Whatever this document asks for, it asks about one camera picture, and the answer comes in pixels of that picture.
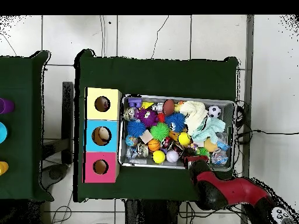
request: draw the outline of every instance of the white cloth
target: white cloth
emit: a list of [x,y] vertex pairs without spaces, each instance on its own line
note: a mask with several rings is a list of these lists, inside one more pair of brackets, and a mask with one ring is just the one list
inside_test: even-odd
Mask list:
[[206,117],[208,111],[202,102],[186,101],[180,107],[180,113],[186,116],[185,124],[188,126],[188,134],[192,135]]

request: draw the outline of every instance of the white ball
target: white ball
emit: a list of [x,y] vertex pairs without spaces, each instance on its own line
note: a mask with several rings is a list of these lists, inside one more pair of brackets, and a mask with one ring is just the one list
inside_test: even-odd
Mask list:
[[175,152],[174,150],[170,150],[166,154],[166,159],[169,162],[175,163],[179,159],[179,154],[177,152]]
[[218,118],[220,116],[221,109],[218,106],[210,106],[208,108],[208,114],[211,118]]

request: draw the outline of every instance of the blue spiky ball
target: blue spiky ball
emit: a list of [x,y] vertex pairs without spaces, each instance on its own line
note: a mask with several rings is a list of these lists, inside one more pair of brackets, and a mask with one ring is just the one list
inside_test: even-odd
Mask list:
[[146,130],[145,125],[140,121],[129,121],[127,126],[128,134],[136,138],[140,137]]
[[165,117],[165,123],[174,132],[182,132],[184,129],[185,117],[182,113],[173,113]]

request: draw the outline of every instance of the pink block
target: pink block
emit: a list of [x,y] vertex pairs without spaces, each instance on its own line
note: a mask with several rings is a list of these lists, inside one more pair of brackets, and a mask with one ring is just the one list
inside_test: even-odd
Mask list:
[[[116,181],[116,152],[87,152],[85,163],[85,183],[115,183]],[[105,174],[97,174],[93,170],[93,164],[97,160],[105,160],[108,171]]]

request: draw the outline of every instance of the blue block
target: blue block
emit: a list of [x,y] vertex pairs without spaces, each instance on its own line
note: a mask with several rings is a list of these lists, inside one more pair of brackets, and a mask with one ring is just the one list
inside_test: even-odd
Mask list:
[[[107,127],[111,132],[111,140],[104,146],[99,146],[92,140],[92,133],[97,127]],[[117,152],[117,121],[87,120],[86,151],[87,152]]]

